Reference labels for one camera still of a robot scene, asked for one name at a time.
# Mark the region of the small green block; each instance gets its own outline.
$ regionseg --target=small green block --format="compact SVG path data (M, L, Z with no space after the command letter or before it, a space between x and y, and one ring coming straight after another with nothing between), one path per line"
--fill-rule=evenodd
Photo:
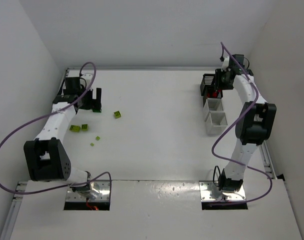
M114 117L115 117L116 119L119 119L121 116L122 116L122 115L121 115L120 111L114 112Z
M87 131L88 130L88 125L87 124L82 124L82 130Z
M76 125L71 125L70 127L70 131L78 133L81 130L80 126L76 126Z

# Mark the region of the purple cable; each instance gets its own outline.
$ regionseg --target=purple cable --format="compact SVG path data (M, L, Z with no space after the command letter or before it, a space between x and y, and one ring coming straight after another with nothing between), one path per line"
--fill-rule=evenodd
M94 68L94 74L93 74L92 80L91 80L90 84L88 85L88 87L85 89L85 91L84 91L84 92L83 92L75 101L73 101L71 104L69 104L68 106L66 106L66 107L64 107L64 108L61 108L59 111L55 111L55 112L52 112L52 113L49 113L49 114L40 116L40 117L38 117L38 118L36 118L36 119L33 119L33 120L31 120L31 121L29 121L29 122L27 122L27 123L25 123L25 124L19 126L19 127L16 128L14 131L12 131L11 133L9 133L9 134L1 141L1 143L0 143L0 149L1 149L1 147L4 145L4 143L5 143L13 134L15 134L16 132L18 132L18 131L21 130L22 128L24 128L24 127L26 127L26 126L28 126L28 125L30 125L30 124L32 124L32 123L38 121L38 120L41 120L41 119L50 117L50 116L52 116L52 115L55 115L55 114L57 114L58 112L62 112L62 111L64 111L64 110L68 109L69 107L73 106L74 104L78 103L78 102L85 96L85 94L89 91L89 89L91 88L91 86L92 86L92 84L93 84L93 82L94 82L94 80L95 80L95 77L96 77L96 66L95 66L95 64L94 64L93 62L91 62L91 61L86 62L86 63L81 67L81 69L80 69L80 74L82 73L83 68L84 68L86 65L88 65L88 64L91 64L91 65L93 66L93 68ZM73 186L79 186L79 185L89 184L89 183L95 181L96 179L100 178L100 177L101 177L102 175L104 175L104 174L108 174L109 179L110 179L110 198L109 198L109 199L111 200L112 177L111 177L111 174L110 174L108 171L106 171L106 172L104 172L104 173L98 175L97 177L95 177L95 178L93 178L93 179L91 179L91 180L89 180L89 181L87 181L87 182L75 183L75 184L73 184ZM61 185L61 186L51 187L51 188L47 188L47 189L43 189L43 190L39 190L39 191L20 192L20 191L15 191L15 190L8 189L7 187L5 187L4 185L2 185L2 184L0 183L0 188L1 188L1 189L5 190L5 191L7 191L7 192L9 192L9 193L12 193L12 194L19 194L19 195L39 194L39 193L47 192L47 191L50 191L50 190L55 190L55 189L64 188L64 187L67 187L67 186L69 186L69 185L68 185L68 184L64 184L64 185Z
M245 74L246 78L248 81L251 81L249 76L247 75L246 71L244 70L244 68L238 63L238 61L232 56L232 54L227 50L227 48L224 46L224 44L221 42L221 45L222 45L222 49L223 51L225 50L227 52L227 54L230 56L230 58L236 63L236 65L242 70L242 72ZM220 156L220 155L217 155L215 153L215 147L216 145L222 140L222 138L248 113L248 111L250 111L250 109L255 105L255 103L257 102L258 100L258 96L259 96L259 93L258 93L258 89L256 88L256 86L254 85L254 83L250 82L252 88L254 89L255 91L255 99L254 101L250 104L250 106L248 106L248 108L238 117L238 119L236 119L232 124L231 126L229 126L227 128L227 130L225 130L221 136L218 137L218 139L215 141L213 147L212 147L212 154L214 156L216 156L217 158L219 159L223 159L223 160L228 160L230 162L233 162L233 163L236 163L236 164L239 164L239 165L242 165L242 166L245 166L245 164L241 163L241 162L238 162L236 160L233 160L233 159L230 159L230 158L227 158L227 157L223 157L223 156ZM259 169L256 169L256 168L253 168L251 166L246 166L248 169L251 169L253 171L256 171L256 172L259 172L261 174L264 174L267 176L267 178L269 179L270 181L270 187L269 189L267 190L266 193L264 193L263 195L261 196L258 196L256 198L253 198L253 199L250 199L250 200L246 200L246 201L242 201L242 202L232 202L232 203L214 203L214 204L211 204L211 206L219 206L219 205L236 205L236 204L244 204L244 203L250 203L250 202L253 202L253 201L256 201L256 200L259 200L263 197L265 197L266 195L268 195L270 193L270 191L272 190L272 178L265 172L259 170Z

